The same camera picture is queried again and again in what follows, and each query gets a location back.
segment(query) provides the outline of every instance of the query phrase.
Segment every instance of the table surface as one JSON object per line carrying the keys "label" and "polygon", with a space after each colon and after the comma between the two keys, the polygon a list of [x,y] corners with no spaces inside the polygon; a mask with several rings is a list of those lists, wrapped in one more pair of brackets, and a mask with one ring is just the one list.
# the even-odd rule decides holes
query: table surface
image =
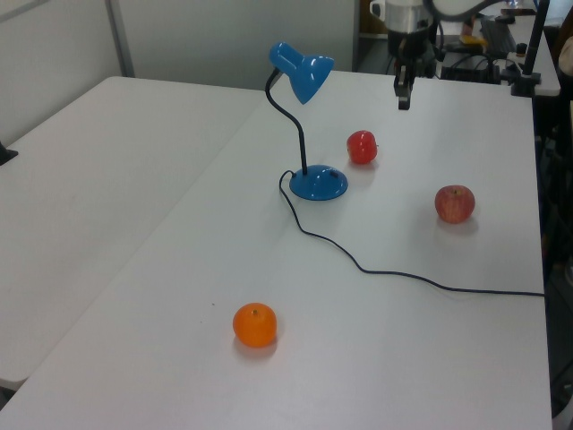
{"label": "table surface", "polygon": [[0,168],[0,386],[16,389],[264,99],[111,78]]}
{"label": "table surface", "polygon": [[[332,73],[299,106],[308,160],[348,191],[293,198],[303,225],[370,269],[452,287],[543,292],[531,100],[497,87]],[[519,126],[508,127],[519,123]],[[346,138],[379,155],[348,162]],[[297,230],[278,178],[297,168],[293,125],[262,102],[0,413],[0,429],[551,429],[544,303],[370,276]],[[472,218],[441,222],[436,191],[463,184]],[[232,319],[278,315],[262,349]]]}

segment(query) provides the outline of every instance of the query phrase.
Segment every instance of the red apple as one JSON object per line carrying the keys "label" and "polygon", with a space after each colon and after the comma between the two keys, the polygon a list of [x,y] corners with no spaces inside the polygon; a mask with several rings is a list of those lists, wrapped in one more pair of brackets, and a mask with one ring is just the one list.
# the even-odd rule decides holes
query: red apple
{"label": "red apple", "polygon": [[436,193],[436,211],[444,221],[458,224],[468,219],[475,208],[474,193],[463,185],[448,185]]}
{"label": "red apple", "polygon": [[378,153],[374,135],[366,130],[352,133],[346,141],[346,148],[350,159],[356,164],[370,163]]}

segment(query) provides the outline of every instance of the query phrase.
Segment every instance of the orange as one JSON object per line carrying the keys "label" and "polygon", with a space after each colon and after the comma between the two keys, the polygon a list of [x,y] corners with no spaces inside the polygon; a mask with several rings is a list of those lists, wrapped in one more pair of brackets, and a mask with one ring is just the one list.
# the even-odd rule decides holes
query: orange
{"label": "orange", "polygon": [[265,347],[277,336],[277,316],[263,303],[250,303],[236,311],[233,330],[248,347]]}

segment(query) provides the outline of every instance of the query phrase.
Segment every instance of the lamp base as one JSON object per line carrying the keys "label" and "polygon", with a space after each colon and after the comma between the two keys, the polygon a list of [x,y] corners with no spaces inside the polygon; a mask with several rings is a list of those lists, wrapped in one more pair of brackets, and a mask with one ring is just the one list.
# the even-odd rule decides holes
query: lamp base
{"label": "lamp base", "polygon": [[18,155],[18,152],[15,150],[7,150],[4,148],[4,146],[2,146],[0,148],[0,166],[2,166],[4,163],[7,163],[8,161],[10,161],[11,159],[13,159],[15,156]]}
{"label": "lamp base", "polygon": [[306,200],[332,200],[348,188],[346,176],[335,168],[317,164],[309,166],[307,174],[298,170],[290,180],[290,190]]}

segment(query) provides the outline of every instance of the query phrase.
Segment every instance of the robotic equipment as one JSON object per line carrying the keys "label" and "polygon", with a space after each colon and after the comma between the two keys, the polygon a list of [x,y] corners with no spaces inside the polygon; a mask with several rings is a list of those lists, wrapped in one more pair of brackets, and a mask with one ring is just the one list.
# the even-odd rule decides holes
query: robotic equipment
{"label": "robotic equipment", "polygon": [[462,22],[500,0],[372,0],[370,11],[388,28],[389,52],[396,58],[394,91],[398,108],[410,108],[417,67],[425,60],[434,20]]}

